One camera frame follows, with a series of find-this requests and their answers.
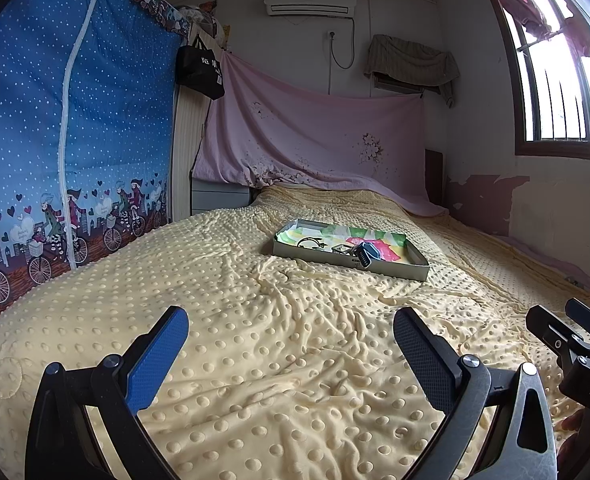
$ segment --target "black tote bag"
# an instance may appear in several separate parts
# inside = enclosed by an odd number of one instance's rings
[[[221,67],[215,54],[198,34],[192,45],[184,45],[177,51],[175,81],[210,97],[219,99],[224,95]]]

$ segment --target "air conditioner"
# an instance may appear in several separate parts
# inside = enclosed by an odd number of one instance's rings
[[[303,14],[352,18],[357,0],[264,0],[264,4],[270,16]]]

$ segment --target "pink bedding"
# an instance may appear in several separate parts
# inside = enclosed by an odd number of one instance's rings
[[[444,212],[424,187],[419,96],[318,94],[226,52],[221,66],[226,95],[211,104],[194,178],[257,188],[290,182],[368,189],[419,216]]]

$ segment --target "bed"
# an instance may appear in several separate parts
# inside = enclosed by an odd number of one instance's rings
[[[288,221],[408,235],[431,271],[412,282],[270,255]],[[94,366],[123,352],[171,304],[190,333],[139,416],[182,479],[401,478],[441,421],[390,328],[412,306],[433,332],[485,364],[539,368],[555,424],[576,409],[560,370],[524,327],[529,306],[561,315],[590,293],[453,219],[415,218],[370,191],[266,188],[253,205],[170,224],[31,290],[0,315],[0,466],[23,478],[46,364]],[[473,465],[491,413],[457,469]],[[90,417],[117,478],[128,478]],[[561,431],[556,432],[563,439]]]

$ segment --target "brown headboard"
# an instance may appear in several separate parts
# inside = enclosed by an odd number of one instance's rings
[[[444,155],[433,150],[425,150],[425,185],[428,199],[442,205],[444,193]]]

